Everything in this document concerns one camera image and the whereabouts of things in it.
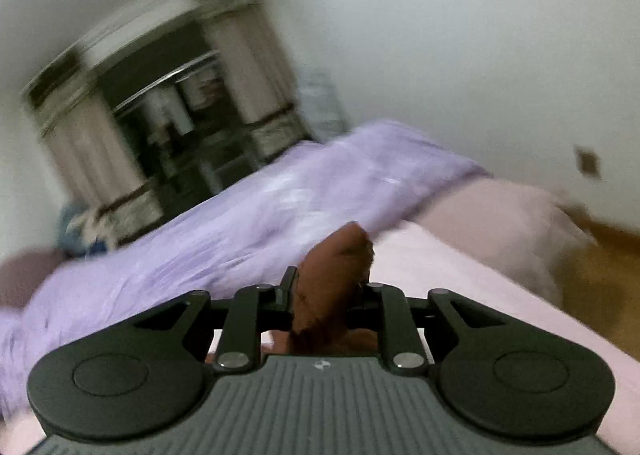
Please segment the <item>brown padded coat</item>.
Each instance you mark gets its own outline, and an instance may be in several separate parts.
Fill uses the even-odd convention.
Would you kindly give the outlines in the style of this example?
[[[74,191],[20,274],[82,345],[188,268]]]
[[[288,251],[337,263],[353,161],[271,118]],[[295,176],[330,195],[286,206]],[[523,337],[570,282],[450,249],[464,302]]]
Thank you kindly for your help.
[[[374,249],[368,233],[346,223],[309,250],[298,266],[293,287],[291,331],[272,331],[264,354],[369,355],[378,335],[367,328],[348,328],[345,319],[363,301]]]

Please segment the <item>blue and white clothes pile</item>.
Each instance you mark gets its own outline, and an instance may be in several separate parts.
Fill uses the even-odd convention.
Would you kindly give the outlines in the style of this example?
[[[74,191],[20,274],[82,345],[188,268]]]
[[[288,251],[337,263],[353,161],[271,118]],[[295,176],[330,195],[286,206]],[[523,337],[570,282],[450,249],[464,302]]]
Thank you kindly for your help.
[[[72,203],[62,208],[56,225],[56,246],[73,258],[104,255],[117,248],[111,223],[98,208]]]

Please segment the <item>pink plush bed blanket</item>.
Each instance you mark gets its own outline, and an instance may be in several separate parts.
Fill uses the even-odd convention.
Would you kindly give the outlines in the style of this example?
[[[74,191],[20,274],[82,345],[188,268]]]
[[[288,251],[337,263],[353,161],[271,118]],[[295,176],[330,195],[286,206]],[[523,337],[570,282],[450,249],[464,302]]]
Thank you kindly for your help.
[[[178,254],[181,241],[160,250],[158,236],[103,257],[59,267],[23,311],[1,312],[1,412],[26,409],[26,380],[35,363],[59,345],[194,289],[226,298],[255,282],[274,282],[278,272],[226,259],[210,262],[206,250]],[[615,376],[614,401],[598,431],[621,454],[639,450],[639,363],[587,326],[502,274],[439,241],[413,223],[384,233],[375,243],[371,275],[376,282],[422,297],[445,287],[488,307],[524,319],[597,352]]]

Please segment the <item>purple duvet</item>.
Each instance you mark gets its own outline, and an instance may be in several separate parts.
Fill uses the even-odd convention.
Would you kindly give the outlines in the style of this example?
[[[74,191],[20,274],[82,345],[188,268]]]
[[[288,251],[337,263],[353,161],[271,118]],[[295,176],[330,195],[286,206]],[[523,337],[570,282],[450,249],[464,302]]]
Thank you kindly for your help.
[[[67,261],[20,311],[1,314],[1,414],[27,404],[48,352],[190,290],[229,298],[271,284],[347,222],[376,236],[456,184],[484,175],[421,131],[377,120],[274,163],[125,247]]]

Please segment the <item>pink pillow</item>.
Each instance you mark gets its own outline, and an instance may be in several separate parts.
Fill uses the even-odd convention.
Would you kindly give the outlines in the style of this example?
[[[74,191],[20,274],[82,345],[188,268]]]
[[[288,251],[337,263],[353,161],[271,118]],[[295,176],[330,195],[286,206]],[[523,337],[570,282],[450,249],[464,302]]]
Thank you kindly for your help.
[[[478,178],[425,203],[411,218],[444,243],[555,307],[592,244],[582,206],[537,186]]]

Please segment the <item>maroon cushion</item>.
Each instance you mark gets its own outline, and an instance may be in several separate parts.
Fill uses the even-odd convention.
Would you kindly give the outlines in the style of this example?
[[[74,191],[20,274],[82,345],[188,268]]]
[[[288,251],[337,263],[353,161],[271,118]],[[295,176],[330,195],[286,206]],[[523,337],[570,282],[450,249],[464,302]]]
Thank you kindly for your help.
[[[42,282],[67,260],[59,248],[25,250],[1,262],[0,305],[23,309]]]

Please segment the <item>translucent plastic bag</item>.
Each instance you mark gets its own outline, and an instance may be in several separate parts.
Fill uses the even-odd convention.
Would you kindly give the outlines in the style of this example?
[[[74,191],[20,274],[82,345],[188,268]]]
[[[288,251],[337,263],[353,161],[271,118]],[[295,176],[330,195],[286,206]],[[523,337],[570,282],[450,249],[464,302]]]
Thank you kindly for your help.
[[[349,123],[331,77],[322,68],[301,68],[296,79],[297,111],[318,142],[331,141],[349,130]]]

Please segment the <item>striped beige curtain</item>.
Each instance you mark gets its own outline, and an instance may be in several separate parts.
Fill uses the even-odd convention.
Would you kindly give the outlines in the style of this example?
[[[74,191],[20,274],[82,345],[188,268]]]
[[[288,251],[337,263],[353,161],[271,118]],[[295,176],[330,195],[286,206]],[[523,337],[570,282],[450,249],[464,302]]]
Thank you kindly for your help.
[[[70,48],[25,98],[75,203],[134,241],[308,136],[262,0],[198,0],[98,65]]]

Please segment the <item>small wall socket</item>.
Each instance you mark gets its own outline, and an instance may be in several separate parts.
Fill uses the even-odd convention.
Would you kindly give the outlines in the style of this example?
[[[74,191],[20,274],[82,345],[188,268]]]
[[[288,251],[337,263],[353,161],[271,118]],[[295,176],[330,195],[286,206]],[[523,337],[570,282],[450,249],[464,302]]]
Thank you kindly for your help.
[[[588,179],[600,180],[600,158],[596,152],[590,149],[576,146],[574,149],[576,166],[579,173]]]

